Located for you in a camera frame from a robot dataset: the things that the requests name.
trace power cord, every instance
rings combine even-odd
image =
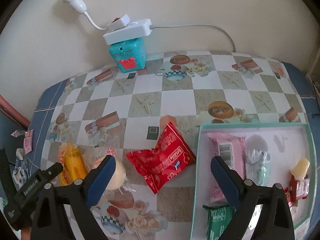
[[[96,24],[94,23],[94,21],[91,19],[90,15],[87,13],[87,11],[85,11],[83,14],[87,17],[87,19],[88,19],[89,22],[92,24],[92,26],[95,27],[97,30],[99,30],[99,31],[104,31],[104,30],[108,29],[108,28],[101,28],[101,27],[99,27],[98,25],[96,25]]]
[[[233,52],[236,52],[236,45],[233,41],[233,39],[231,38],[231,36],[222,28],[216,26],[216,25],[211,25],[211,24],[184,24],[184,25],[171,25],[171,26],[154,26],[154,25],[150,25],[150,30],[153,29],[162,29],[162,28],[180,28],[180,27],[187,27],[187,26],[209,26],[209,27],[213,27],[216,28],[220,31],[222,31],[225,35],[228,36],[229,40],[232,43],[232,47],[233,47]]]

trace white power strip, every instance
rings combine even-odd
[[[103,35],[104,40],[108,45],[127,41],[143,36],[150,35],[151,20],[150,19],[143,19],[136,22],[130,22],[126,27],[115,30],[110,33],[106,33]]]

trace pink snack package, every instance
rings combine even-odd
[[[33,129],[30,131],[27,131],[23,140],[23,148],[26,154],[32,151],[33,131],[34,131]]]
[[[111,155],[111,156],[116,156],[116,152],[115,152],[115,149],[111,146],[107,149],[107,155]],[[98,168],[98,166],[100,165],[100,163],[102,163],[102,161],[104,160],[105,156],[101,157],[100,159],[98,159],[97,161],[95,161],[93,164],[92,164],[92,168],[93,169],[96,169]]]
[[[220,156],[228,167],[244,179],[245,137],[225,133],[207,133],[213,143],[213,155]],[[226,201],[217,181],[213,177],[213,192],[210,201]]]

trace wall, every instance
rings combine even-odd
[[[301,0],[84,0],[97,24],[127,13],[154,25],[209,23],[234,39],[238,52],[308,68],[319,47],[318,24]],[[24,0],[0,36],[0,94],[26,118],[51,85],[112,62],[103,32],[59,0]],[[231,50],[207,27],[153,30],[148,53],[178,49]]]

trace teal toy box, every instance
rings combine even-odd
[[[146,66],[147,55],[142,37],[114,43],[109,52],[122,72],[139,70]]]

